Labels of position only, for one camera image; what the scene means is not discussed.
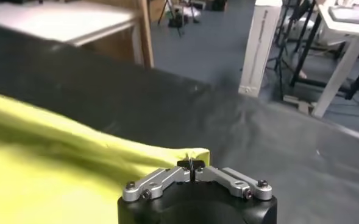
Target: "black tablecloth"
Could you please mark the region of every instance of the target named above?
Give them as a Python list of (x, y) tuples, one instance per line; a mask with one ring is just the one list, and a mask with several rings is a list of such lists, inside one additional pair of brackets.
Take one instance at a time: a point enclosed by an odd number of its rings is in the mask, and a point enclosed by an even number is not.
[(0, 93), (266, 179), (279, 223), (359, 223), (359, 133), (280, 105), (0, 29)]

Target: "white box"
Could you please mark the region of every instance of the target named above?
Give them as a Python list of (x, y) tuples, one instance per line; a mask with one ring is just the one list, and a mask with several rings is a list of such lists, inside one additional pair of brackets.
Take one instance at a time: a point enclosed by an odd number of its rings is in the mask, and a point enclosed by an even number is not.
[(247, 41), (239, 93), (257, 97), (269, 57), (282, 0), (257, 0)]

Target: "yellow cloth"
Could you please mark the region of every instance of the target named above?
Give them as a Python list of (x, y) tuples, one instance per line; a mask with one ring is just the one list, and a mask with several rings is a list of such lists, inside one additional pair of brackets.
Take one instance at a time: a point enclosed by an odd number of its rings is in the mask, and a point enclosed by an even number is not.
[(128, 141), (0, 96), (0, 223), (117, 223), (126, 181), (187, 155), (209, 163), (206, 149)]

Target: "screw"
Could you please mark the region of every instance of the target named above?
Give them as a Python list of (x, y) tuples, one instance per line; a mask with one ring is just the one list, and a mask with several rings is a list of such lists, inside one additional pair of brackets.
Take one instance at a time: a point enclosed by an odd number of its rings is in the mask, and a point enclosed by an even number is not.
[(143, 191), (143, 193), (141, 194), (141, 198), (148, 200), (151, 198), (151, 191), (150, 190), (145, 190)]
[(245, 189), (244, 191), (243, 191), (243, 197), (245, 198), (245, 199), (251, 199), (252, 198), (252, 192), (251, 192), (251, 190), (250, 189)]
[(136, 183), (134, 181), (130, 181), (126, 184), (126, 189), (130, 190), (136, 187)]
[(258, 180), (258, 187), (267, 187), (269, 184), (265, 180)]

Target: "gray floor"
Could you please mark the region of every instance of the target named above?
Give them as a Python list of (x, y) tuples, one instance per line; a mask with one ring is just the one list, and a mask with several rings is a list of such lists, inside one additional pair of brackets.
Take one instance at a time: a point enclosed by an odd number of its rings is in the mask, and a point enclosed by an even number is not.
[[(160, 26), (151, 25), (155, 66), (164, 71), (196, 79), (205, 83), (236, 91), (240, 82), (246, 42), (251, 26), (255, 0), (229, 0), (225, 12), (203, 11), (201, 24), (189, 23), (180, 38), (176, 29), (167, 27), (167, 21)], [(271, 57), (277, 53), (272, 49)], [(337, 61), (330, 57), (316, 56), (310, 52), (304, 71), (311, 79), (327, 81)], [(359, 60), (350, 78), (359, 74)], [(291, 77), (284, 70), (285, 84)], [(278, 81), (273, 71), (266, 71), (261, 100), (279, 101)], [(301, 99), (316, 101), (321, 89), (296, 85), (285, 92)], [(359, 93), (354, 100), (336, 97), (327, 110), (324, 119), (359, 131)]]

